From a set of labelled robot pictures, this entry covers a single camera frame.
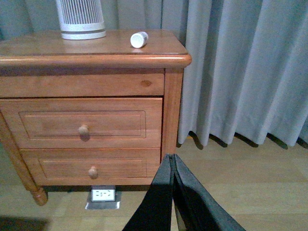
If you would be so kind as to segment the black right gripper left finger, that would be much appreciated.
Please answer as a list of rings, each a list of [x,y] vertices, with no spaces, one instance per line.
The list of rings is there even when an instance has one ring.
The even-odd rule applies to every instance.
[[[123,230],[169,231],[174,188],[171,155],[166,154],[140,206]]]

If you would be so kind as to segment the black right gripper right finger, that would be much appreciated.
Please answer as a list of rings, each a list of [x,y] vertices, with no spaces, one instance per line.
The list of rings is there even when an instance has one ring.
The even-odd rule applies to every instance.
[[[188,169],[178,155],[171,155],[174,200],[189,231],[243,231]]]

